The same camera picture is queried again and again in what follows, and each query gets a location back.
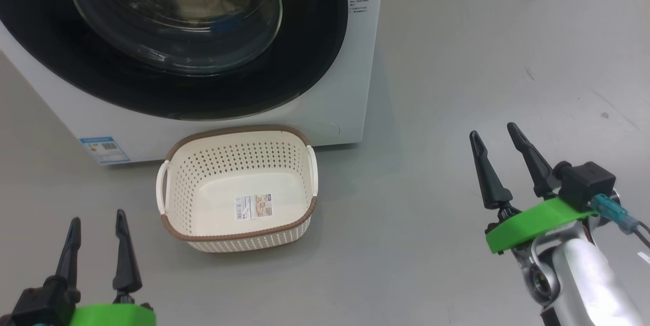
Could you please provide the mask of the blue energy label sticker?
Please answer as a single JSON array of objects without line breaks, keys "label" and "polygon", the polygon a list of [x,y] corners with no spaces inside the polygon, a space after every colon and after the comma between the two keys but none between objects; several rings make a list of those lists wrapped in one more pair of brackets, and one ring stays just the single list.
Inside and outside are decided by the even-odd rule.
[{"label": "blue energy label sticker", "polygon": [[81,145],[101,166],[130,162],[130,158],[112,137],[80,138]]}]

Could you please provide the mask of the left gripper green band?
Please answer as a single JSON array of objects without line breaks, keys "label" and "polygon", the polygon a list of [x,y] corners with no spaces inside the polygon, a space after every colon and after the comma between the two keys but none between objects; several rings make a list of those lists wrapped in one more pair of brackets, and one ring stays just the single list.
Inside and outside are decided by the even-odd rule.
[{"label": "left gripper green band", "polygon": [[[115,234],[119,240],[117,269],[112,288],[118,296],[130,296],[142,287],[127,216],[117,210]],[[81,247],[81,220],[71,220],[55,275],[68,286],[77,286],[78,252]],[[153,310],[137,304],[91,304],[75,310],[69,326],[156,326]]]}]

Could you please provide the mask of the white front-load washing machine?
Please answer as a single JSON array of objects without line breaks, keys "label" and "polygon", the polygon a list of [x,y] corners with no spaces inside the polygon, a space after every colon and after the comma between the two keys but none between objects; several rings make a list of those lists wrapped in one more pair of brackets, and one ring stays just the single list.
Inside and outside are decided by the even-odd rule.
[{"label": "white front-load washing machine", "polygon": [[186,137],[248,125],[285,125],[311,145],[359,143],[364,134],[380,0],[347,0],[347,28],[332,66],[307,92],[256,115],[177,120],[114,106],[74,87],[35,60],[0,22],[0,51],[79,141],[112,137],[130,162],[157,161]]}]

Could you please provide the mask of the paper sticker in basket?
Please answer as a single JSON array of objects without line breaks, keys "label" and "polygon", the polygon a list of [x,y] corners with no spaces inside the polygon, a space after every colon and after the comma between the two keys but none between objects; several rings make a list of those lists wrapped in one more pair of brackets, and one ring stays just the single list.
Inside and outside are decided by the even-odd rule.
[{"label": "paper sticker in basket", "polygon": [[244,195],[235,199],[236,220],[253,220],[272,215],[274,212],[271,194]]}]

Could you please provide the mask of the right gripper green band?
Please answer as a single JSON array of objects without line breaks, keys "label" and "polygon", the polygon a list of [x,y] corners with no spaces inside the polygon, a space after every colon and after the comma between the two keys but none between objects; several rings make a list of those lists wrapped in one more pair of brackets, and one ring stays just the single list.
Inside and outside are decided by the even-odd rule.
[{"label": "right gripper green band", "polygon": [[[552,168],[537,148],[530,143],[522,130],[514,122],[507,124],[507,130],[515,149],[522,154],[536,197],[546,201],[518,213],[489,231],[485,240],[491,253],[507,251],[522,243],[543,236],[575,220],[596,215],[597,212],[587,208],[582,211],[573,208],[563,199],[556,197],[557,179],[553,177]],[[469,134],[474,166],[480,187],[483,205],[488,210],[502,209],[510,204],[513,196],[506,189],[495,173],[488,158],[488,150],[479,133],[474,130]]]}]

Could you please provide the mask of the black glass washing machine door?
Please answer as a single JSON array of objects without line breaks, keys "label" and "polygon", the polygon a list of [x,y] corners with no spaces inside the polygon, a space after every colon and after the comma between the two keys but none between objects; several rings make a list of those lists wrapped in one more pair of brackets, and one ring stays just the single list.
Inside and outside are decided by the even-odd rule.
[{"label": "black glass washing machine door", "polygon": [[256,115],[297,99],[332,66],[347,0],[247,0],[193,23],[171,0],[0,0],[35,60],[114,106],[177,120]]}]

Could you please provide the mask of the cream laundry basket brown rim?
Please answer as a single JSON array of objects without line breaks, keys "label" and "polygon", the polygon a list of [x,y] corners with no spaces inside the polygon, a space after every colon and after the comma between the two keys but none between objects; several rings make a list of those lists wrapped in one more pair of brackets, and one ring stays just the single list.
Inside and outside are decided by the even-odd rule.
[{"label": "cream laundry basket brown rim", "polygon": [[[315,150],[299,130],[248,125],[195,134],[170,150],[156,205],[174,238],[206,253],[269,249],[299,240],[318,201]],[[271,194],[271,217],[235,219],[235,199]]]}]

